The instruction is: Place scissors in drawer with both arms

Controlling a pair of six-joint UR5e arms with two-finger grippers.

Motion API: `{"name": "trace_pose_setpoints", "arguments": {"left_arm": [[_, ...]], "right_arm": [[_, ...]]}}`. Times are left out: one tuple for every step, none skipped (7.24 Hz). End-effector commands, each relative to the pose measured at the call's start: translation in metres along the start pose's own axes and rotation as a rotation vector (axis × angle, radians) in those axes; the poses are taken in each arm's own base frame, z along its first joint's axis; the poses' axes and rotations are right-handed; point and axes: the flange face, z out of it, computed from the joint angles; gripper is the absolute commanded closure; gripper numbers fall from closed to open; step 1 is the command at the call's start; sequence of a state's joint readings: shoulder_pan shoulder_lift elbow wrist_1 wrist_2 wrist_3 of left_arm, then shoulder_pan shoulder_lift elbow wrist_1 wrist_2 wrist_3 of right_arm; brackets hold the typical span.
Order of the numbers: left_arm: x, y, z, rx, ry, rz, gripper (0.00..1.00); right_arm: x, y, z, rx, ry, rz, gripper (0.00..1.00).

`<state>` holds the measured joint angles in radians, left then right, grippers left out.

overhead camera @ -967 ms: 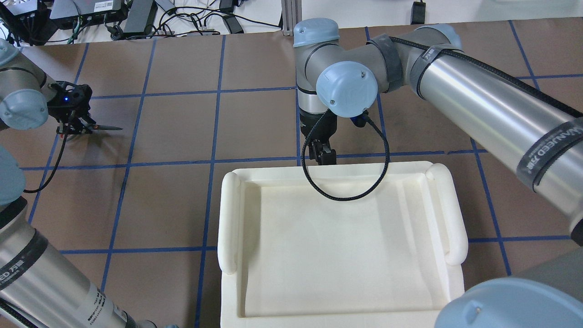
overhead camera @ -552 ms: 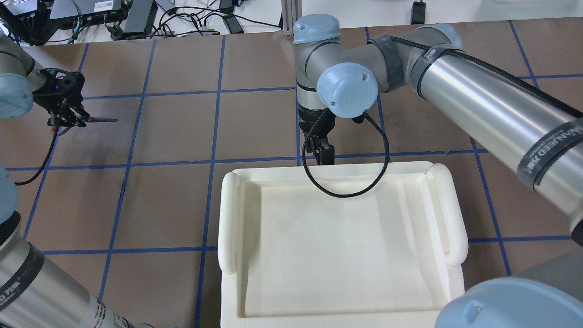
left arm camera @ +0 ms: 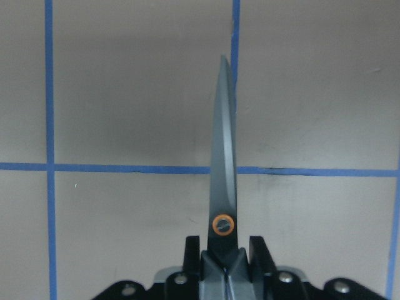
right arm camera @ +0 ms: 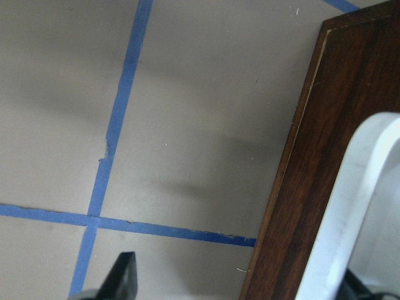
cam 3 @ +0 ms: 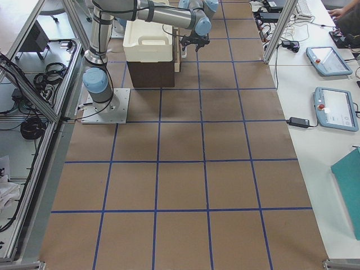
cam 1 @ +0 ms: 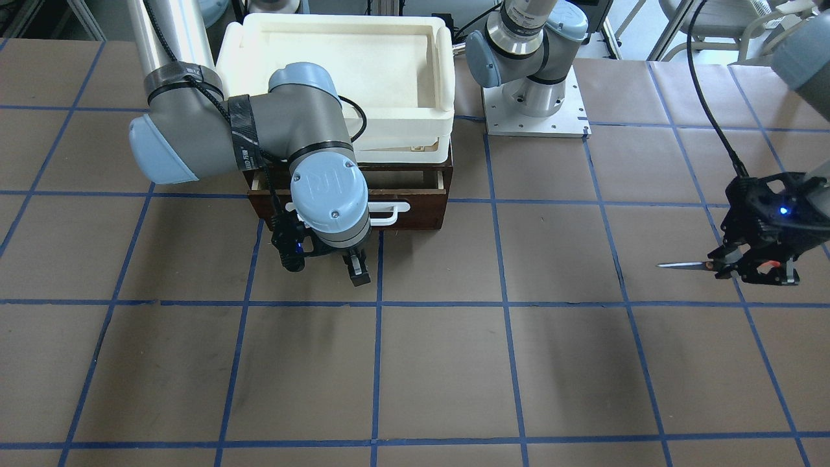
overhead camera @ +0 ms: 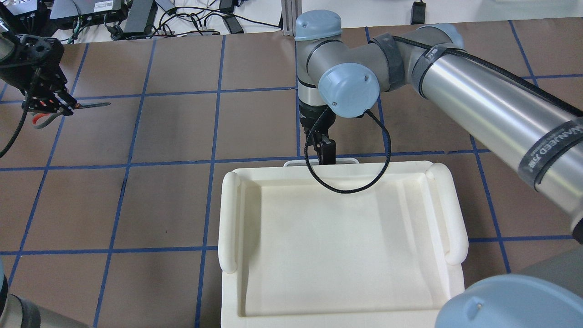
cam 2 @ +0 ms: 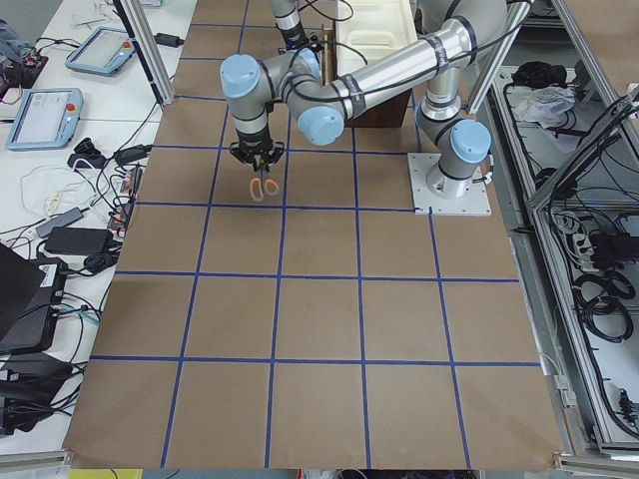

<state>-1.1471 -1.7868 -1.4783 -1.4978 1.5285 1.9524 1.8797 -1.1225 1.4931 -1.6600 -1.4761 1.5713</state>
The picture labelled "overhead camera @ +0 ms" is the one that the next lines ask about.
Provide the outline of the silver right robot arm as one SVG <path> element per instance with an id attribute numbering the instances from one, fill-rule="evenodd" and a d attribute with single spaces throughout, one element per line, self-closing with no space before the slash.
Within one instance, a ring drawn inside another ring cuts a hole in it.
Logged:
<path id="1" fill-rule="evenodd" d="M 582 112 L 491 62 L 469 54 L 450 24 L 389 33 L 348 48 L 341 18 L 302 13 L 294 24 L 306 146 L 333 164 L 335 115 L 371 116 L 381 92 L 410 84 L 572 219 L 582 242 Z M 449 300 L 437 328 L 580 328 L 582 247 L 524 270 L 483 279 Z"/>

